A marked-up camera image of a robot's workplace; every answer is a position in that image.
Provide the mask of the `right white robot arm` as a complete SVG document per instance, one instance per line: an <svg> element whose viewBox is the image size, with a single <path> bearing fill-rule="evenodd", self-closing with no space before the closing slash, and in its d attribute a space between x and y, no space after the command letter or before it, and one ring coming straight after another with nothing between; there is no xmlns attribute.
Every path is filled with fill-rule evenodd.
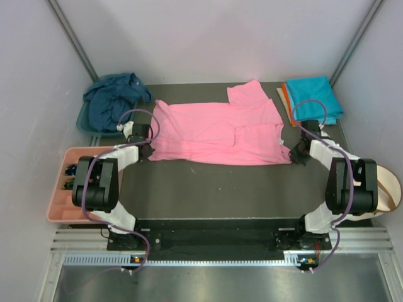
<svg viewBox="0 0 403 302"><path fill-rule="evenodd" d="M300 140L290 151L292 162L305 165L309 159L315 159L329 171L325 201L298 220L293 234L295 244L308 249L316 243L317 237L342 221L375 212L377 163L345 151L321 132L318 121L303 121L299 127Z"/></svg>

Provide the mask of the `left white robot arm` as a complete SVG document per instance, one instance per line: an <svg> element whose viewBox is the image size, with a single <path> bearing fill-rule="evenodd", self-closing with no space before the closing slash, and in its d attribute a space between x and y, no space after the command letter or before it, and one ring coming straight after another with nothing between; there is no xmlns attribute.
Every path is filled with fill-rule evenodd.
<svg viewBox="0 0 403 302"><path fill-rule="evenodd" d="M154 138L154 132L150 125L132 121L120 128L127 142L135 145L117 145L98 159L80 157L72 187L72 203L81 207L84 199L86 213L96 215L97 220L107 224L113 233L122 234L122 244L133 250L141 246L143 235L135 229L136 218L119 201L119 175L126 167L152 155L154 149L149 141Z"/></svg>

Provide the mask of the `pink t shirt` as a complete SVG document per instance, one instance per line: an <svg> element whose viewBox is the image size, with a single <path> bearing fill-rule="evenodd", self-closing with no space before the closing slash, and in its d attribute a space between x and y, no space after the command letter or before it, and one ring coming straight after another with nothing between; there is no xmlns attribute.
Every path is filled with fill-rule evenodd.
<svg viewBox="0 0 403 302"><path fill-rule="evenodd" d="M289 164L283 120L260 82L227 88L226 103L167 104L156 100L151 161L188 160L220 165Z"/></svg>

